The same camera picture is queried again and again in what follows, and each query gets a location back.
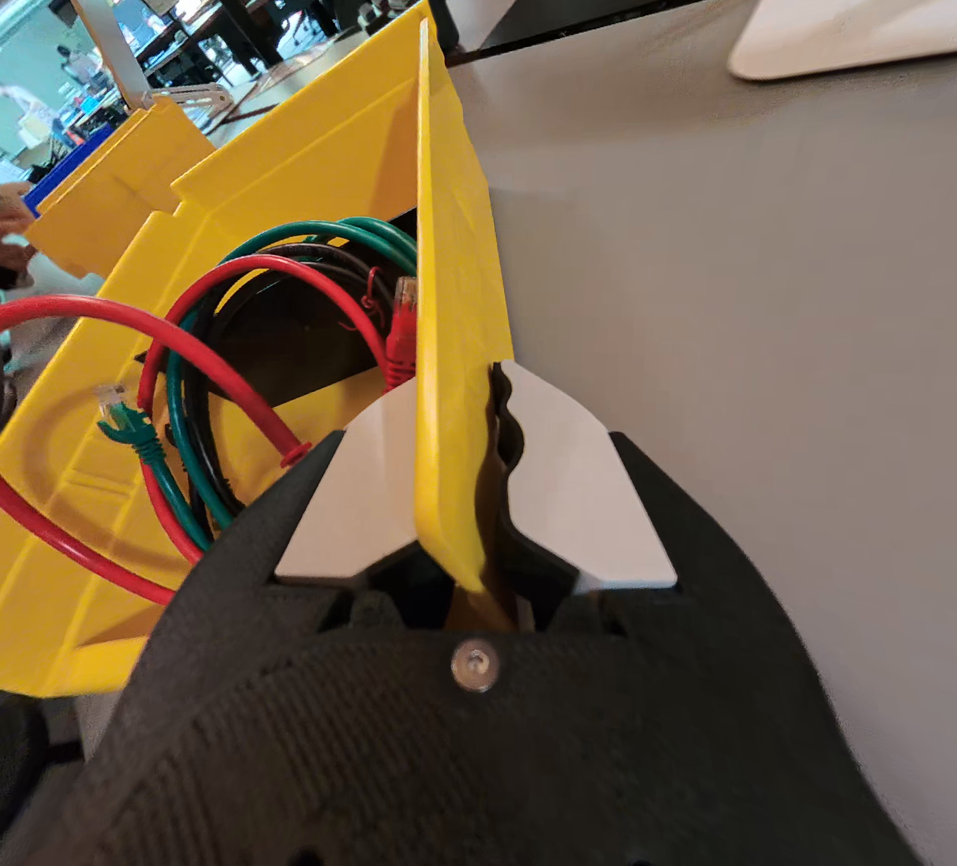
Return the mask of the blue plastic bin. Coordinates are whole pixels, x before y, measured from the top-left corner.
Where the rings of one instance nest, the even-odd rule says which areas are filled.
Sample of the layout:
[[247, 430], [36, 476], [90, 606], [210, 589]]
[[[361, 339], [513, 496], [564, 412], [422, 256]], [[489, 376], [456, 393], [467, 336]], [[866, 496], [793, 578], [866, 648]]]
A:
[[62, 160], [57, 162], [46, 175], [32, 186], [30, 191], [23, 197], [23, 200], [33, 217], [39, 217], [40, 203], [48, 199], [54, 190], [64, 184], [70, 175], [88, 161], [102, 144], [112, 137], [114, 131], [115, 129], [108, 123], [94, 130], [89, 139], [66, 154]]

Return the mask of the silver computer monitor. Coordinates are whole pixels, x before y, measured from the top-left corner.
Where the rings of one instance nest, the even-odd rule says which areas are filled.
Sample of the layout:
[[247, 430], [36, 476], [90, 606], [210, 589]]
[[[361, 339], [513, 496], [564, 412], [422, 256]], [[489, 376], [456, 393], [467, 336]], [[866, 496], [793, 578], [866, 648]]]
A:
[[71, 0], [112, 76], [126, 106], [133, 110], [152, 107], [150, 83], [127, 44], [109, 0]]

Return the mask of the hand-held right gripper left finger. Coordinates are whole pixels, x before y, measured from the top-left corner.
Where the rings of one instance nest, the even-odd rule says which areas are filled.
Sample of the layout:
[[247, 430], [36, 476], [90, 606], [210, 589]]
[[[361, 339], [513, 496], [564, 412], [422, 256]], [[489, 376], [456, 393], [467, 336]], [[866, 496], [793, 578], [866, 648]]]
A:
[[416, 389], [416, 381], [406, 381], [345, 428], [277, 578], [363, 578], [416, 541]]

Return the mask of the red twist tie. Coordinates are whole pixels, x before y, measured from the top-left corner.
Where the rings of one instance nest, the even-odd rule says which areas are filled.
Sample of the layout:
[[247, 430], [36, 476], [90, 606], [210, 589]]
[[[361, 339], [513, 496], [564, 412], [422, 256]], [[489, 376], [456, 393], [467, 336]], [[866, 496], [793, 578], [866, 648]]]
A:
[[393, 294], [390, 292], [387, 281], [388, 278], [379, 266], [371, 267], [366, 277], [365, 294], [361, 301], [365, 313], [383, 336], [389, 333], [393, 315]]

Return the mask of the yellow plastic bin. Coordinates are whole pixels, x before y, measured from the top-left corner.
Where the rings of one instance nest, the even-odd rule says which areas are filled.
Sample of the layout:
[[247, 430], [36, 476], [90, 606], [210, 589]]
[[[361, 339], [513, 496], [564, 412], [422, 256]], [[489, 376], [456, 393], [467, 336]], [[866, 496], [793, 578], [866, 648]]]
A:
[[105, 278], [151, 214], [175, 211], [174, 181], [212, 152], [184, 108], [156, 96], [39, 204], [29, 242], [70, 274]]
[[[415, 532], [464, 590], [489, 596], [476, 496], [492, 365], [513, 357], [488, 185], [421, 2], [173, 184], [107, 275], [102, 300], [165, 316], [228, 246], [306, 215], [415, 210], [420, 280]], [[129, 382], [132, 331], [79, 321], [2, 433], [2, 477], [43, 517], [163, 588], [187, 562], [133, 455], [94, 438], [92, 391]], [[160, 615], [2, 516], [2, 690], [126, 685]]]

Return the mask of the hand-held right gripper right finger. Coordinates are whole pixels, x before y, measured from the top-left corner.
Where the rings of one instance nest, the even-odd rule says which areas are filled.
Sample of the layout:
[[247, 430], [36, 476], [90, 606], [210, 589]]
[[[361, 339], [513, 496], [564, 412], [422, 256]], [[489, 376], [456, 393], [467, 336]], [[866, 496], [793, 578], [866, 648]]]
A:
[[607, 428], [511, 359], [491, 378], [498, 564], [516, 593], [667, 589], [676, 570]]

